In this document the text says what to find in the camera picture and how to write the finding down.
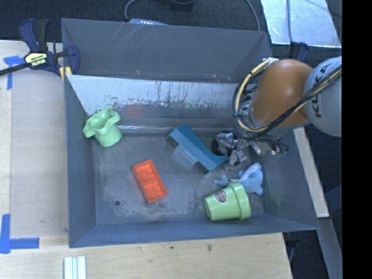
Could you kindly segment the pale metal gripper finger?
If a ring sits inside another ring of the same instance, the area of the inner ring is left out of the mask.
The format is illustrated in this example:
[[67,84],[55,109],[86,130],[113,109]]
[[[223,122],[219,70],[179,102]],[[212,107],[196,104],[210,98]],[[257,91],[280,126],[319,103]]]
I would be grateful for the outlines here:
[[234,134],[231,132],[220,132],[215,136],[217,150],[223,155],[229,155],[234,147]]
[[224,164],[225,169],[232,169],[246,162],[247,156],[242,150],[235,149],[228,156],[226,163]]

